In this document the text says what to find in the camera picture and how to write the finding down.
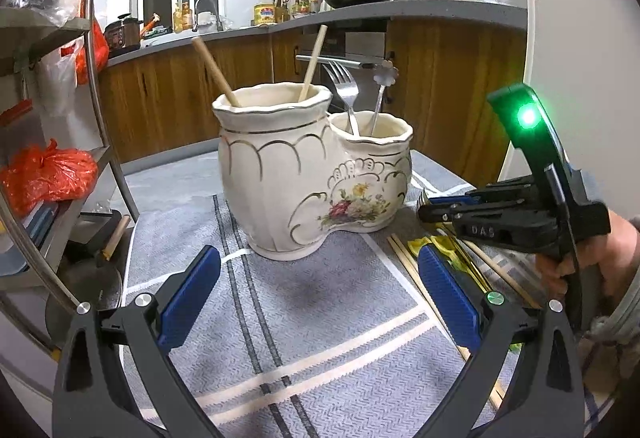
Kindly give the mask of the person right hand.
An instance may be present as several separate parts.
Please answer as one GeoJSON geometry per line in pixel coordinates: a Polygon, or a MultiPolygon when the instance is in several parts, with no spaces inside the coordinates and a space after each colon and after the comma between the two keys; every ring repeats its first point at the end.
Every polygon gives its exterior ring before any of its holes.
{"type": "MultiPolygon", "coordinates": [[[[626,294],[639,268],[639,231],[627,219],[613,210],[608,211],[611,232],[586,239],[577,245],[580,268],[596,265],[602,274],[603,296],[616,307],[626,294]]],[[[565,276],[574,271],[572,257],[555,262],[537,255],[535,265],[548,293],[562,299],[567,292],[565,276]]]]}

